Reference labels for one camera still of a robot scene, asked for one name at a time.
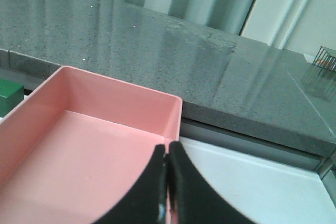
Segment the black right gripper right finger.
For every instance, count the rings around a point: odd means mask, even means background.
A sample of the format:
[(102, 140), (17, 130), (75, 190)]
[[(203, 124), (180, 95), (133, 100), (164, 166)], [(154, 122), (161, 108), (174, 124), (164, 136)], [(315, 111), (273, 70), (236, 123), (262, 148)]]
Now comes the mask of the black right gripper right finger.
[(167, 178), (171, 223), (254, 223), (214, 190), (181, 142), (169, 144)]

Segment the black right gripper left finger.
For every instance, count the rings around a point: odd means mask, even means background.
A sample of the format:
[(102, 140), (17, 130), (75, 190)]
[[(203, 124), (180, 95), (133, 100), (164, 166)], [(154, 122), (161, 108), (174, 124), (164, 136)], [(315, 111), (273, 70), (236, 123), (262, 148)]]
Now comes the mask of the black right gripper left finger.
[(95, 223), (166, 223), (166, 179), (165, 146), (160, 144), (131, 189)]

